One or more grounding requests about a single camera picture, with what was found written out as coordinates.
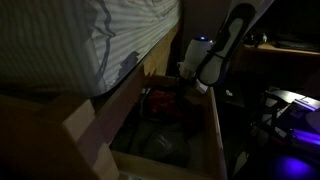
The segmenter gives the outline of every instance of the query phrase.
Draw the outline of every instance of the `wooden panel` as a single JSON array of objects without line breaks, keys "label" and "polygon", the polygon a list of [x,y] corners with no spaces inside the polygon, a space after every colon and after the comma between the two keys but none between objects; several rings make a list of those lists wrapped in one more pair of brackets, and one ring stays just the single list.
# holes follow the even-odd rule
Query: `wooden panel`
[{"label": "wooden panel", "polygon": [[119,173],[103,132],[96,123],[95,112],[89,100],[73,96],[60,96],[36,113],[46,121],[61,124],[70,136],[70,143],[77,145],[87,166],[99,179],[118,179]]},{"label": "wooden panel", "polygon": [[214,179],[228,179],[221,139],[218,111],[213,88],[208,88],[207,118],[205,122],[204,154],[206,156],[206,172]]},{"label": "wooden panel", "polygon": [[170,87],[176,85],[176,79],[174,77],[169,76],[151,76],[149,81],[145,84],[146,88],[154,87],[154,86],[163,86]]},{"label": "wooden panel", "polygon": [[167,72],[168,60],[170,55],[170,48],[165,49],[162,57],[159,57],[159,65],[155,71],[155,75],[165,76]]},{"label": "wooden panel", "polygon": [[195,172],[159,163],[156,161],[112,151],[112,155],[120,171],[136,175],[147,179],[176,179],[176,180],[209,180],[206,177]]},{"label": "wooden panel", "polygon": [[0,164],[14,176],[98,179],[59,124],[10,106],[1,106],[0,115]]},{"label": "wooden panel", "polygon": [[95,124],[89,100],[60,96],[37,112],[17,106],[31,102],[9,102],[0,103],[0,165],[19,178],[118,179],[102,131],[87,130]]},{"label": "wooden panel", "polygon": [[143,65],[144,65],[144,74],[146,76],[147,75],[151,76],[154,73],[154,71],[159,67],[159,65],[162,63],[162,61],[165,61],[163,62],[165,64],[168,62],[168,57],[165,58],[165,56],[169,56],[168,53],[170,53],[170,44],[178,32],[179,26],[180,26],[180,23],[178,22],[144,58],[145,60],[143,62]]},{"label": "wooden panel", "polygon": [[143,69],[138,67],[96,114],[107,143],[111,143],[137,101],[144,80]]}]

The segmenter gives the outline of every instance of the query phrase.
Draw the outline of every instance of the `mattress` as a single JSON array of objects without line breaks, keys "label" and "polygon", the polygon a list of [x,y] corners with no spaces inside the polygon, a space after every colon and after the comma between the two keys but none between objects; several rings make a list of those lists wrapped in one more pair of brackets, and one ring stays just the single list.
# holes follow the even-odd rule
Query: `mattress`
[{"label": "mattress", "polygon": [[0,85],[103,94],[179,17],[179,0],[1,0]]}]

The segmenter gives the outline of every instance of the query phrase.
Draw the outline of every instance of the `purple light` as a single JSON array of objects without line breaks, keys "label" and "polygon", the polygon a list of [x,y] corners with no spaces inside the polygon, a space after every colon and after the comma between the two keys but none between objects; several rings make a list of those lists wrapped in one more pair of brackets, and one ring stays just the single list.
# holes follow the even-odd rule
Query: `purple light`
[{"label": "purple light", "polygon": [[298,140],[305,141],[308,143],[320,145],[320,136],[316,134],[311,134],[305,131],[300,131],[297,129],[293,130]]},{"label": "purple light", "polygon": [[294,157],[285,157],[281,161],[282,169],[288,177],[300,179],[312,171],[312,167]]}]

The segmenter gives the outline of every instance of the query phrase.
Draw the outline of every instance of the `open drawer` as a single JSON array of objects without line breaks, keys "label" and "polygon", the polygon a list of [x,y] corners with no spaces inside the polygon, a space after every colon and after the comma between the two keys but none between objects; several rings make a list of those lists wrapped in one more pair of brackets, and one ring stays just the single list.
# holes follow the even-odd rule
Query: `open drawer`
[{"label": "open drawer", "polygon": [[[174,83],[174,78],[153,76],[146,87],[172,86]],[[200,148],[202,151],[200,156],[203,156],[201,172],[112,151],[116,165],[122,174],[138,177],[138,179],[227,179],[213,88],[209,88],[205,94],[191,89],[186,98],[193,104],[201,104],[205,109],[204,132],[201,133],[203,142],[200,143],[203,146]]]}]

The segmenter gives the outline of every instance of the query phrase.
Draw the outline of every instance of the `bed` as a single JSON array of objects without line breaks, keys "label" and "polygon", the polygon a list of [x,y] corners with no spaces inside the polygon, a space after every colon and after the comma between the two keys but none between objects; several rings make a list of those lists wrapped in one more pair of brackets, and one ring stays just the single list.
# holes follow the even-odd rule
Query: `bed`
[{"label": "bed", "polygon": [[[1,0],[1,170],[16,179],[212,179],[109,149],[142,88],[174,83],[154,74],[165,75],[179,17],[178,0]],[[207,170],[226,179],[213,89],[199,97],[213,120]]]},{"label": "bed", "polygon": [[178,22],[179,0],[0,1],[0,85],[110,91]]}]

